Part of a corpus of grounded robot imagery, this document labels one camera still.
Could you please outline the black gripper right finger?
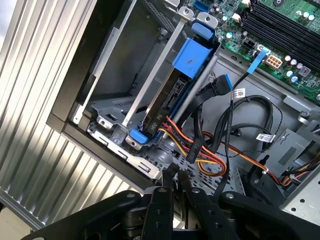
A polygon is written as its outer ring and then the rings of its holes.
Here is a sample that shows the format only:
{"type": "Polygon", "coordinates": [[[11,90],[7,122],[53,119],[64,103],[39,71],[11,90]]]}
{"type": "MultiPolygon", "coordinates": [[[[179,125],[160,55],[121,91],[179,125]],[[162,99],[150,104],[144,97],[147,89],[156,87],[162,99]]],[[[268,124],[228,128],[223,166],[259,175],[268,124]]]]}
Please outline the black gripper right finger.
{"type": "Polygon", "coordinates": [[[218,198],[192,187],[186,171],[177,174],[186,228],[203,240],[318,240],[320,227],[277,207],[234,191],[218,198]]]}

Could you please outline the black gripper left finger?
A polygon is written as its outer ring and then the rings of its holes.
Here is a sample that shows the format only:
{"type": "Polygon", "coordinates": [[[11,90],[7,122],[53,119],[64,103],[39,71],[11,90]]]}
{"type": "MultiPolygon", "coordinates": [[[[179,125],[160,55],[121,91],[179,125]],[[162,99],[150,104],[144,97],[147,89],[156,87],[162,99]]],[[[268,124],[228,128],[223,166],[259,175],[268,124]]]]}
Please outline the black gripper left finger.
{"type": "Polygon", "coordinates": [[[174,176],[162,171],[162,185],[143,194],[124,190],[24,237],[26,240],[170,240],[173,235],[174,176]]]}

